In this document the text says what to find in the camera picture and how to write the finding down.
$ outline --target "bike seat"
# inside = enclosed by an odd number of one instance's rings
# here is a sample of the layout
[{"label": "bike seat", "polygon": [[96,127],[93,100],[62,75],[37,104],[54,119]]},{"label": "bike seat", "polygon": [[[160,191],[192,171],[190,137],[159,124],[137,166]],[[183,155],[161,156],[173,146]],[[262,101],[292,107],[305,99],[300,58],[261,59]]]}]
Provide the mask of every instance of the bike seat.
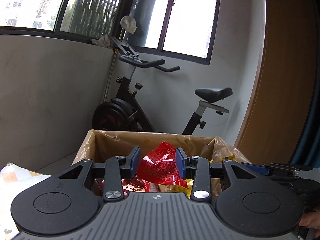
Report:
[{"label": "bike seat", "polygon": [[232,95],[231,88],[201,88],[195,91],[195,94],[203,100],[214,103]]}]

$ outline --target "white wall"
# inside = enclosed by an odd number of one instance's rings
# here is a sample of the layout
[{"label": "white wall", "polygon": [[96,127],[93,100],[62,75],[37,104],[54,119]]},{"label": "white wall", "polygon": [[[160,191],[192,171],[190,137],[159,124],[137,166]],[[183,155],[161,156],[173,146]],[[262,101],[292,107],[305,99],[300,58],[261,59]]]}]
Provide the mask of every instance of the white wall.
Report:
[{"label": "white wall", "polygon": [[241,82],[238,87],[238,96],[235,98],[234,107],[230,113],[223,138],[233,144],[236,141],[241,128],[257,72],[259,57],[264,45],[264,33],[266,22],[266,0],[252,0],[249,40],[244,67],[241,74]]},{"label": "white wall", "polygon": [[[137,69],[131,83],[134,88],[135,82],[143,84],[143,88],[137,93],[137,100],[152,122],[156,131],[181,133],[196,110],[199,97],[194,94],[197,88],[231,87],[234,94],[231,97],[217,103],[230,110],[230,114],[217,115],[215,111],[207,109],[203,119],[207,122],[203,130],[197,128],[193,135],[196,136],[221,136],[224,137],[226,124],[230,117],[234,118],[236,102],[239,101],[239,87],[244,74],[244,65],[249,64],[246,59],[248,40],[259,38],[252,32],[252,3],[254,0],[221,0],[217,25],[217,32],[209,66],[196,64],[179,59],[165,57],[166,65],[179,65],[181,70],[175,73],[164,73],[156,69]],[[140,54],[146,60],[161,59],[161,56]],[[252,68],[248,71],[248,79],[253,83],[257,66],[250,63]],[[116,61],[110,85],[109,98],[115,96],[118,84],[115,80],[125,73],[127,64]],[[247,89],[241,98],[249,100],[251,91]],[[240,101],[246,109],[247,102]],[[228,143],[234,144],[235,137],[225,136]]]},{"label": "white wall", "polygon": [[0,169],[37,170],[79,149],[111,57],[79,42],[0,35]]}]

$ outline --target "silver screw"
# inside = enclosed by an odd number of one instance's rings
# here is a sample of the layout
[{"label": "silver screw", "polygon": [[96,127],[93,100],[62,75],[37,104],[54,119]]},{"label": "silver screw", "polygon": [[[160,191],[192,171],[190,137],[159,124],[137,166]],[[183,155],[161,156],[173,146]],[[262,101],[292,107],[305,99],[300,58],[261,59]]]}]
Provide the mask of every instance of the silver screw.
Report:
[{"label": "silver screw", "polygon": [[110,190],[106,193],[105,195],[107,198],[119,198],[121,197],[121,193],[119,191],[116,190]]},{"label": "silver screw", "polygon": [[205,190],[197,190],[193,193],[196,198],[206,198],[209,196],[209,192]]}]

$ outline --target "gray gripper base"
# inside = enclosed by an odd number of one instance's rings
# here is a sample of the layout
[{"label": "gray gripper base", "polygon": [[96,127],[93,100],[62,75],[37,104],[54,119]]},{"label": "gray gripper base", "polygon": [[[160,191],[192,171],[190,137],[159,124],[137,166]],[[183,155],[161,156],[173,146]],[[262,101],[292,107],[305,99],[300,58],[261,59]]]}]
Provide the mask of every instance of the gray gripper base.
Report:
[{"label": "gray gripper base", "polygon": [[[14,240],[48,238],[20,233]],[[298,237],[294,233],[271,238],[244,236],[222,224],[209,204],[193,202],[184,193],[130,193],[123,201],[105,204],[95,219],[78,231],[49,239],[297,240]]]}]

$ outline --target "trash bin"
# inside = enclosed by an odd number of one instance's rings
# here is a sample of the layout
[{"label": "trash bin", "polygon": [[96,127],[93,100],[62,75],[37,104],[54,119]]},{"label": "trash bin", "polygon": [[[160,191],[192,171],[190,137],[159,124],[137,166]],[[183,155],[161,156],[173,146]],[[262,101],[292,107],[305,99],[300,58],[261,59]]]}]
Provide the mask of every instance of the trash bin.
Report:
[{"label": "trash bin", "polygon": [[[128,156],[135,146],[140,147],[141,158],[143,158],[162,142],[167,142],[175,148],[181,147],[188,156],[199,155],[209,161],[221,162],[221,158],[234,155],[236,162],[249,163],[238,149],[227,144],[220,137],[89,130],[73,164],[83,159],[92,159],[95,163],[103,163],[114,156]],[[168,188],[161,187],[160,190],[167,191]],[[217,195],[220,191],[220,180],[212,179],[212,193]]]}]

